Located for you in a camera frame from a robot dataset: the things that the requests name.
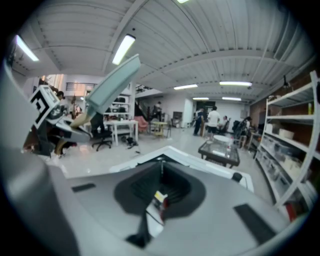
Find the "black knob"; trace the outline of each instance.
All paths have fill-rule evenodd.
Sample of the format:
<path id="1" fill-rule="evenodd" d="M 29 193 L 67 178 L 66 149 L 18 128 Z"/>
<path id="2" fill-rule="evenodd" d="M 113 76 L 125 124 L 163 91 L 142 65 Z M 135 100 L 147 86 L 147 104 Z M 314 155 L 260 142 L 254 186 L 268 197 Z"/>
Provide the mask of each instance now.
<path id="1" fill-rule="evenodd" d="M 231 179 L 239 183 L 241 181 L 241 179 L 242 179 L 242 175 L 240 173 L 238 173 L 238 172 L 235 172 L 232 175 Z"/>

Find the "table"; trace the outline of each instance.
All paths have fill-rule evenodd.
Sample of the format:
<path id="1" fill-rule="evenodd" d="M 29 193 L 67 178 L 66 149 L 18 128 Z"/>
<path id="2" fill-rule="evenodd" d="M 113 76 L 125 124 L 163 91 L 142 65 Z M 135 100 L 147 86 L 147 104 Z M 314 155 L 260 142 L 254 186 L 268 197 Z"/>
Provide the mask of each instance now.
<path id="1" fill-rule="evenodd" d="M 167 126 L 168 123 L 167 122 L 152 122 L 153 125 L 155 125 L 156 127 L 154 128 L 154 135 L 156 136 L 164 136 L 164 126 Z"/>
<path id="2" fill-rule="evenodd" d="M 232 145 L 230 149 L 228 149 L 228 144 L 225 142 L 207 140 L 199 147 L 198 153 L 201 154 L 202 159 L 206 156 L 205 160 L 216 164 L 218 163 L 224 167 L 229 164 L 231 165 L 230 168 L 232 168 L 240 164 L 237 148 Z"/>
<path id="3" fill-rule="evenodd" d="M 112 137 L 113 140 L 115 141 L 115 145 L 118 146 L 118 128 L 117 126 L 134 126 L 135 125 L 135 141 L 138 141 L 138 121 L 136 120 L 122 120 L 122 121 L 118 121 L 118 120 L 110 120 L 110 121 L 106 121 L 103 122 L 104 125 L 111 125 L 112 128 Z M 132 130 L 130 127 L 130 137 L 132 137 Z"/>
<path id="4" fill-rule="evenodd" d="M 248 150 L 251 148 L 251 145 L 253 144 L 253 145 L 255 145 L 256 147 L 258 147 L 259 146 L 259 141 L 257 140 L 257 142 L 258 142 L 258 145 L 256 145 L 254 142 L 253 142 L 253 139 L 254 139 L 254 137 L 262 137 L 262 134 L 260 134 L 260 133 L 255 133 L 255 132 L 252 132 L 251 133 L 251 137 L 250 137 L 250 141 L 249 141 L 249 145 L 248 145 Z"/>

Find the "white desk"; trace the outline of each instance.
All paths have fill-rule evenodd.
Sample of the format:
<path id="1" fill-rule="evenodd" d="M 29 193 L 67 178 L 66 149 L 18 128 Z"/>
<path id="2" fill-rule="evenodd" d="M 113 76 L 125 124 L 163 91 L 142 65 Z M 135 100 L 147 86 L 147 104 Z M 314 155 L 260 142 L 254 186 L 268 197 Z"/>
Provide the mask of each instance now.
<path id="1" fill-rule="evenodd" d="M 115 141 L 115 145 L 118 146 L 118 128 L 117 126 L 129 126 L 130 128 L 130 137 L 132 137 L 132 129 L 131 126 L 134 127 L 135 125 L 135 141 L 138 141 L 138 121 L 135 120 L 111 120 L 103 122 L 104 125 L 111 125 L 112 126 L 112 138 Z"/>

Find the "black slot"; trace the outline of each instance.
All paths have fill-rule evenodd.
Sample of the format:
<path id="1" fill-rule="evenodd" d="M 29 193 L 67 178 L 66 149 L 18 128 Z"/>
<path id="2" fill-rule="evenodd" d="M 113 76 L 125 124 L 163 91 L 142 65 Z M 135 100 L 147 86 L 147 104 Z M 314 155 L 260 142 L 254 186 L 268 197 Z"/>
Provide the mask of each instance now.
<path id="1" fill-rule="evenodd" d="M 273 238 L 276 233 L 248 204 L 233 208 L 254 236 L 259 245 Z"/>
<path id="2" fill-rule="evenodd" d="M 79 186 L 73 186 L 71 189 L 73 192 L 77 193 L 77 192 L 93 189 L 95 187 L 96 187 L 95 184 L 88 183 L 88 184 L 83 184 L 83 185 L 79 185 Z"/>

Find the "metal shelving unit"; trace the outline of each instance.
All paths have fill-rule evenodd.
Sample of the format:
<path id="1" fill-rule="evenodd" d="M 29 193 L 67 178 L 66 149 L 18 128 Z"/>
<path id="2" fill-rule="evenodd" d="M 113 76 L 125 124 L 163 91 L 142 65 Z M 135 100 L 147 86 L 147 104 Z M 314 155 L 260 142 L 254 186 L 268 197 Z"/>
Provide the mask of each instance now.
<path id="1" fill-rule="evenodd" d="M 301 151 L 305 152 L 305 157 L 301 165 L 300 173 L 298 176 L 290 175 L 286 171 L 285 166 L 280 161 L 278 161 L 279 165 L 284 169 L 284 171 L 286 171 L 288 176 L 292 179 L 290 186 L 282 195 L 279 195 L 279 192 L 276 190 L 275 182 L 270 178 L 268 178 L 268 172 L 266 171 L 266 167 L 262 163 L 260 163 L 262 170 L 267 175 L 267 178 L 268 178 L 267 180 L 271 186 L 271 190 L 274 194 L 274 197 L 276 198 L 276 203 L 274 207 L 278 211 L 284 213 L 285 215 L 287 214 L 284 212 L 284 204 L 287 201 L 289 201 L 290 198 L 293 197 L 294 193 L 297 190 L 299 190 L 299 192 L 301 193 L 309 210 L 313 207 L 315 201 L 318 198 L 318 194 L 316 190 L 313 188 L 312 184 L 309 181 L 303 182 L 304 178 L 307 175 L 307 172 L 309 170 L 309 167 L 313 158 L 315 157 L 318 160 L 320 160 L 320 153 L 316 151 L 318 138 L 319 138 L 319 131 L 320 131 L 320 104 L 318 103 L 318 99 L 317 99 L 317 85 L 318 85 L 319 79 L 315 71 L 312 71 L 310 73 L 310 77 L 311 77 L 311 83 L 293 92 L 287 93 L 286 95 L 280 98 L 267 101 L 267 104 L 266 104 L 267 113 L 268 113 L 268 108 L 270 108 L 271 106 L 288 108 L 288 107 L 298 106 L 298 105 L 307 104 L 307 103 L 313 103 L 313 106 L 314 106 L 314 113 L 312 115 L 276 115 L 276 116 L 265 117 L 265 124 L 267 124 L 271 120 L 278 120 L 280 122 L 287 122 L 287 123 L 289 122 L 294 124 L 298 123 L 298 124 L 313 126 L 309 145 L 304 145 L 293 139 L 288 139 L 288 138 L 279 136 L 278 134 L 267 132 L 266 126 L 262 134 L 261 141 L 263 141 L 264 137 L 271 136 L 275 140 L 284 141 L 300 149 Z M 263 143 L 260 143 L 258 150 L 261 152 L 263 151 L 268 152 L 275 160 L 277 160 L 275 158 L 275 155 L 271 152 L 271 150 L 269 150 L 267 146 L 263 145 Z"/>

